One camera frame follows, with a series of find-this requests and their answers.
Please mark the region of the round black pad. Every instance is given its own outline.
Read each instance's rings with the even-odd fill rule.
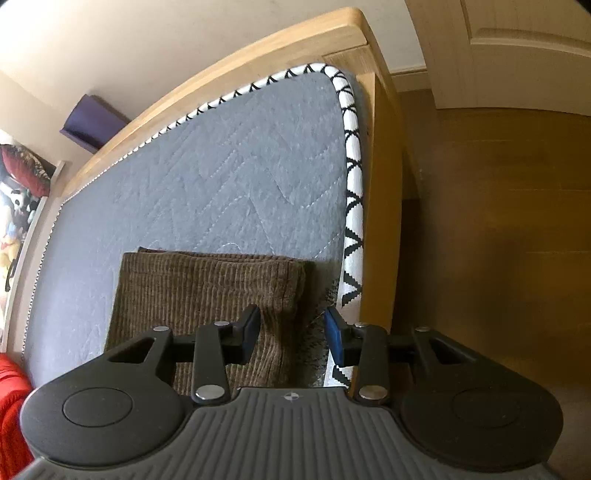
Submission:
[[[35,453],[91,468],[151,453],[175,434],[183,419],[177,393],[141,364],[100,361],[84,364],[29,396],[21,429]]]
[[[426,453],[482,472],[547,460],[563,422],[550,393],[492,362],[442,365],[405,396],[400,413]]]
[[[88,388],[64,403],[64,415],[81,427],[106,427],[123,420],[134,406],[131,397],[114,388]]]

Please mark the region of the black bracket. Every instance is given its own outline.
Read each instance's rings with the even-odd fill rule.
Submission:
[[[235,323],[204,325],[195,335],[157,326],[40,387],[23,405],[22,432],[35,453],[67,465],[147,455],[195,406],[230,400],[225,365],[250,360],[260,328],[256,305]],[[193,362],[193,402],[171,386],[177,362]]]
[[[324,314],[335,363],[358,366],[353,399],[388,406],[425,453],[478,471],[508,471],[544,462],[562,431],[560,405],[544,388],[455,342],[418,327],[389,336],[375,325],[348,325]],[[392,401],[389,366],[408,364],[411,387]]]
[[[198,405],[217,405],[230,400],[226,365],[247,364],[261,330],[261,311],[249,305],[237,322],[214,322],[195,335],[173,340],[175,362],[192,362],[191,400]]]

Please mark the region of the brown corduroy cushion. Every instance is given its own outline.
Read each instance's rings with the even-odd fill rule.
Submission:
[[[247,365],[228,365],[232,391],[283,385],[290,369],[305,262],[270,255],[195,254],[140,248],[125,253],[105,349],[158,325],[176,335],[199,325],[236,321],[255,303],[261,333]],[[188,394],[191,364],[178,364],[173,387]]]

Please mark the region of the metal rivet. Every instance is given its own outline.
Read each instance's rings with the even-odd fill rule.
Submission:
[[[381,385],[365,385],[359,389],[359,396],[365,400],[383,400],[387,395],[388,390]]]
[[[195,395],[201,400],[215,400],[216,398],[223,397],[226,391],[219,385],[202,385],[197,389]]]
[[[294,402],[298,398],[300,398],[300,396],[296,392],[289,392],[289,393],[286,393],[285,395],[283,395],[283,398],[286,399],[287,401]]]

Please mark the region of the red blanket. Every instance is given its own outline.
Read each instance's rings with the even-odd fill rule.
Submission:
[[[0,480],[8,480],[33,461],[18,415],[31,392],[24,372],[0,353]]]

